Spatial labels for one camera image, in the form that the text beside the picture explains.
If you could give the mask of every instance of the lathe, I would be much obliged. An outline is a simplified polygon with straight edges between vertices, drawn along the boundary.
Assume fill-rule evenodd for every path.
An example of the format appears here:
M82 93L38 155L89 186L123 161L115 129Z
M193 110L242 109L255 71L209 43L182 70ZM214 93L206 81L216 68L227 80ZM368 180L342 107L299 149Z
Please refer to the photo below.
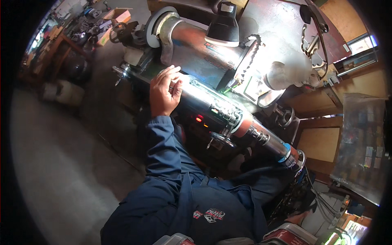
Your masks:
M235 5L226 9L234 13L223 13L224 21L232 21L226 26L238 28L233 18ZM321 31L328 31L326 24L320 26L326 29ZM192 123L187 125L198 125L193 131L199 138L203 138L203 133L198 133L202 129L209 132L204 144L207 151L213 146L214 155L219 155L219 150L235 152L237 146L244 148L257 142L278 163L300 172L306 159L304 152L266 128L261 123L265 117L255 115L273 108L274 116L270 117L276 117L275 126L288 127L295 118L294 110L284 110L276 101L290 85L317 87L320 76L316 69L321 67L312 66L308 52L296 53L286 64L274 61L259 35L250 35L236 44L225 40L220 43L206 33L181 19L173 7L155 12L146 25L116 24L110 40L125 46L124 62L120 67L113 66L120 77L116 85L126 80L133 87L144 87L147 93L150 80L162 69L181 66L185 81L178 117L183 122L191 118Z

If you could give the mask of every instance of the blue sleeve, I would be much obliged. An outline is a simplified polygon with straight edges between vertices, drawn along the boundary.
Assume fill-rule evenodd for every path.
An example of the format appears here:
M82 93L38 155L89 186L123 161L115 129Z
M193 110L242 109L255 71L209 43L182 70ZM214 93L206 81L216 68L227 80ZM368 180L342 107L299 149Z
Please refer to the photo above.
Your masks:
M161 238L176 214L181 187L181 160L174 144L170 117L147 125L144 182L120 203L102 230L102 244L152 244Z

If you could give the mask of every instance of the grinding wheel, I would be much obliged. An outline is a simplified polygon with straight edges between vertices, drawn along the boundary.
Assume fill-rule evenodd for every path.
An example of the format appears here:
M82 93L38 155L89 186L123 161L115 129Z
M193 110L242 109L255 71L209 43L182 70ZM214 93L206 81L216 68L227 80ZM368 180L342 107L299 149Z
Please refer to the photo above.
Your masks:
M159 19L159 17L166 13L166 12L176 12L177 10L174 7L168 6L168 7L164 7L161 8L160 10L158 10L157 12L155 12L153 15L150 16L150 18L148 19L146 25L145 25L145 35L146 35L146 40L147 40L147 44L151 47L151 48L158 48L161 46L161 43L159 42L158 38L153 34L154 32L154 27L156 24L156 21Z

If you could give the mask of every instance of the black lamp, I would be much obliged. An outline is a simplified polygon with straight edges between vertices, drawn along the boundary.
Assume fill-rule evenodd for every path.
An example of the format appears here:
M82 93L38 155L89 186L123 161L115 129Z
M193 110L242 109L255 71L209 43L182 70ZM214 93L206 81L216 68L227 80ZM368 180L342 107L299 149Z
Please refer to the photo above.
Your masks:
M237 47L240 43L240 35L236 11L237 5L231 2L219 3L218 14L208 27L204 39L211 44Z

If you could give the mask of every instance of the man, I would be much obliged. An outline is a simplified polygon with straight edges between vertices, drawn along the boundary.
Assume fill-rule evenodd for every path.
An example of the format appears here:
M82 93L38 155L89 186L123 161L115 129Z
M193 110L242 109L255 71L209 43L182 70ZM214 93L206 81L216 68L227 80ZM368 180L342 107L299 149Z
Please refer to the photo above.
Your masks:
M232 180L208 178L184 149L181 128L170 117L182 92L179 71L170 66L151 80L152 119L143 133L147 174L103 227L103 245L150 245L178 232L196 245L258 243L268 232L262 205L294 177L291 170L269 162Z

